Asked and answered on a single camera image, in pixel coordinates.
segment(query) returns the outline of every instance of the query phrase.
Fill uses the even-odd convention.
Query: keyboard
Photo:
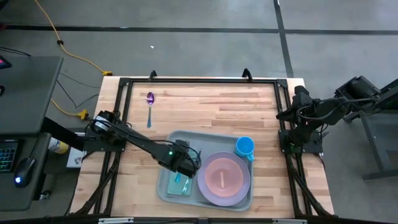
[[[16,158],[18,142],[7,140],[0,142],[0,173],[11,172]]]

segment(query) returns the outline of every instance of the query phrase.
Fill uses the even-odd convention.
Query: computer mouse
[[[26,187],[32,179],[35,159],[28,157],[21,160],[14,170],[14,183],[16,187]]]

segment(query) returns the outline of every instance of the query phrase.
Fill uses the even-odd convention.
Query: yellow cable
[[[58,110],[60,110],[62,113],[66,114],[66,115],[80,116],[80,114],[78,114],[78,113],[69,113],[69,112],[64,111],[63,109],[61,109],[61,107],[58,106],[58,104],[53,99],[51,99],[51,102],[58,108]]]
[[[42,10],[42,12],[45,14],[45,16],[47,17],[47,19],[49,20],[49,22],[50,22],[50,24],[51,24],[51,26],[52,26],[52,29],[53,29],[54,32],[55,32],[55,35],[57,35],[57,39],[58,39],[59,41],[62,41],[62,40],[61,40],[61,37],[59,36],[59,34],[58,34],[58,32],[57,32],[57,30],[56,30],[56,28],[55,28],[55,26],[54,26],[54,24],[52,23],[52,21],[51,21],[49,15],[46,13],[46,11],[43,9],[43,7],[39,4],[39,2],[38,2],[37,0],[35,0],[35,2],[36,2],[36,4],[40,7],[40,9]],[[71,57],[74,57],[74,58],[77,58],[77,59],[80,59],[80,60],[82,60],[82,61],[85,61],[85,62],[87,62],[87,63],[90,63],[92,66],[96,67],[99,71],[101,71],[101,73],[102,73],[103,75],[112,75],[112,71],[104,71],[104,70],[102,70],[101,68],[99,68],[99,66],[97,66],[96,64],[94,64],[92,61],[87,60],[87,59],[82,58],[82,57],[79,57],[79,56],[77,56],[77,55],[74,55],[74,54],[69,53],[69,52],[63,47],[63,44],[59,43],[59,45],[61,46],[62,50],[63,50],[67,55],[69,55],[69,56],[71,56]]]

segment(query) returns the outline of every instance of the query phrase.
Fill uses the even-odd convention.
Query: black desk
[[[77,135],[45,117],[62,65],[61,57],[8,57],[11,68],[0,70],[0,85],[6,90],[0,96],[0,139],[20,139],[16,164],[32,154],[36,160],[30,184],[14,185],[14,173],[0,174],[0,211],[27,210],[38,199],[45,175],[43,168],[51,137],[77,149]]]

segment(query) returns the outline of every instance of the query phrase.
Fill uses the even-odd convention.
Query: cup handle
[[[250,154],[247,156],[247,158],[248,158],[249,161],[253,161],[253,160],[254,160],[254,155],[253,155],[253,153],[250,153]]]

